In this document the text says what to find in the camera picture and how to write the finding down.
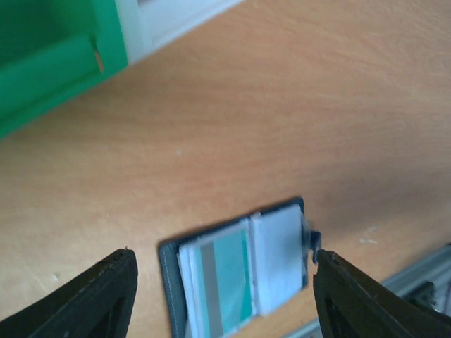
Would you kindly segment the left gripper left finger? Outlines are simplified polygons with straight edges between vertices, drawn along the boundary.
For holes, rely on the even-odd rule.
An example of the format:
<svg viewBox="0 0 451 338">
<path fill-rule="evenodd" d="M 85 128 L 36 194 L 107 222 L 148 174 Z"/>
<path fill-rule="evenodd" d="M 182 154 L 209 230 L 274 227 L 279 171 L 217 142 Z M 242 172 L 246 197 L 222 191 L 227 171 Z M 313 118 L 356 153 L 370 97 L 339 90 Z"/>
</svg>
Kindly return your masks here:
<svg viewBox="0 0 451 338">
<path fill-rule="evenodd" d="M 43 299 L 1 321 L 2 337 L 126 337 L 137 259 L 118 249 Z"/>
</svg>

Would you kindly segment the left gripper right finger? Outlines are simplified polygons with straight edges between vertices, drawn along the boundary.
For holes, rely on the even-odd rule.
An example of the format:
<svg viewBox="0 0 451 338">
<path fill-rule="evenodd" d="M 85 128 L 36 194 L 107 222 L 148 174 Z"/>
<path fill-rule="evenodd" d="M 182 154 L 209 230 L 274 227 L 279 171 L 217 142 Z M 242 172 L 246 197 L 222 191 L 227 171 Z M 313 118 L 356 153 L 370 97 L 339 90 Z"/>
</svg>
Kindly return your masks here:
<svg viewBox="0 0 451 338">
<path fill-rule="evenodd" d="M 396 296 L 334 251 L 316 257 L 314 297 L 324 337 L 450 336 L 450 317 Z"/>
</svg>

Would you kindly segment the blue card holder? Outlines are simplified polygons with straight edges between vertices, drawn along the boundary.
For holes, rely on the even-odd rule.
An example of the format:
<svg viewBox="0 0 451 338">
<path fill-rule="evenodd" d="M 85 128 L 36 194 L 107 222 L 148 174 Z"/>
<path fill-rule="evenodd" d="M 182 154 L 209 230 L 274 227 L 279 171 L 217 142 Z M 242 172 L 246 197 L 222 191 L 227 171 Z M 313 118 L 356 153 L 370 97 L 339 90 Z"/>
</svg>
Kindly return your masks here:
<svg viewBox="0 0 451 338">
<path fill-rule="evenodd" d="M 321 233 L 295 196 L 158 247 L 173 337 L 229 337 L 309 284 Z"/>
</svg>

